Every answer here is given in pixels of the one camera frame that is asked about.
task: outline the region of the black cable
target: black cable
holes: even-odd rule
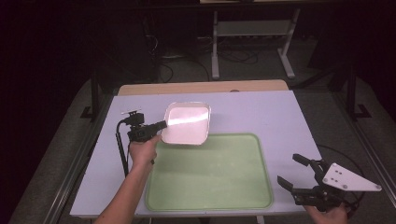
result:
[[[329,195],[332,198],[336,199],[339,202],[343,202],[346,205],[346,208],[350,208],[350,211],[347,211],[347,217],[351,218],[355,211],[358,209],[358,206],[354,205],[353,203],[350,203],[348,200],[345,200],[343,198],[338,197],[337,195]]]
[[[339,150],[336,150],[335,148],[323,146],[323,145],[321,145],[321,144],[317,144],[317,146],[318,146],[318,147],[327,148],[327,149],[329,149],[329,150],[331,150],[331,151],[333,151],[333,152],[336,152],[336,153],[338,153],[338,154],[344,156],[346,159],[348,159],[350,162],[352,162],[352,163],[355,165],[355,167],[356,167],[356,168],[359,170],[359,172],[361,173],[361,176],[362,176],[362,177],[364,177],[364,178],[366,177],[365,174],[364,174],[364,172],[363,172],[363,170],[361,169],[361,167],[360,167],[354,160],[352,160],[352,158],[350,158],[347,154],[345,154],[345,153],[343,153],[343,152],[341,152],[341,151],[339,151]],[[359,197],[357,197],[357,195],[356,195],[355,193],[353,193],[353,192],[352,192],[352,194],[353,194],[354,197],[356,198],[356,201],[353,202],[353,203],[349,203],[349,202],[345,201],[345,203],[348,204],[348,205],[351,207],[351,209],[352,209],[353,211],[356,211],[356,210],[358,209],[358,207],[360,206],[361,200],[363,199],[365,192],[362,192],[361,195],[360,195]]]
[[[125,176],[128,175],[128,161],[125,158],[125,150],[123,149],[122,146],[122,141],[121,141],[121,135],[120,135],[120,126],[124,122],[124,120],[120,121],[117,124],[117,130],[116,130],[116,138],[117,138],[117,144],[119,145],[119,151],[120,151],[120,156],[121,156],[121,161],[122,161],[122,167],[124,170]]]
[[[222,59],[224,59],[226,61],[229,61],[229,62],[232,62],[232,63],[255,64],[255,63],[257,63],[259,61],[259,55],[256,52],[248,53],[248,52],[245,52],[243,50],[239,50],[239,52],[245,53],[247,55],[247,57],[245,59],[240,59],[240,58],[234,56],[232,53],[226,53],[224,51],[218,51],[218,55]],[[252,63],[247,63],[247,61],[252,59],[252,58],[254,58],[255,60]]]
[[[171,76],[168,79],[166,79],[166,80],[164,80],[162,74],[160,74],[160,80],[163,83],[168,83],[172,79],[174,71],[173,71],[173,69],[171,67],[169,67],[168,65],[165,65],[163,63],[161,63],[160,66],[164,66],[164,67],[168,68],[171,71]]]
[[[204,46],[201,46],[206,40],[209,40],[209,42]],[[213,46],[213,38],[211,36],[203,36],[202,38],[199,38],[198,41],[198,54],[209,52],[212,49],[211,47]]]
[[[165,58],[165,60],[167,60],[167,61],[163,62],[161,65],[165,66],[165,67],[168,67],[169,69],[171,69],[171,67],[165,65],[164,63],[174,63],[174,62],[180,62],[180,61],[198,63],[201,67],[204,68],[207,81],[210,81],[210,75],[209,75],[209,72],[207,71],[206,67],[203,64],[201,64],[200,62],[198,62],[197,60],[190,59],[188,56],[181,56],[181,55],[179,57],[176,57],[176,58]]]

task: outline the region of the table leg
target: table leg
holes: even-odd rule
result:
[[[290,22],[288,33],[286,34],[286,42],[283,45],[283,48],[277,50],[277,53],[279,54],[279,57],[280,57],[280,61],[283,64],[283,67],[285,69],[285,72],[286,72],[286,75],[288,76],[288,78],[295,78],[293,69],[291,68],[291,65],[290,65],[290,62],[289,62],[289,59],[287,56],[287,53],[288,53],[290,41],[293,38],[294,29],[296,27],[299,14],[300,14],[300,9],[299,8],[295,9],[293,18],[291,19],[291,22]]]
[[[218,12],[215,11],[213,19],[213,51],[212,51],[212,78],[219,79],[219,59],[218,59]]]
[[[257,224],[264,224],[264,216],[256,216]]]
[[[198,219],[201,224],[209,224],[210,222],[210,217],[198,217]]]

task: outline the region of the human arm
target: human arm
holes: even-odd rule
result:
[[[314,206],[305,205],[304,209],[316,224],[347,224],[347,210],[343,203],[326,213],[319,212]]]
[[[133,160],[131,171],[125,177],[113,200],[96,219],[95,224],[132,222],[134,211],[152,169],[151,160],[157,156],[155,147],[160,139],[161,136],[156,135],[145,143],[130,144],[129,151]]]

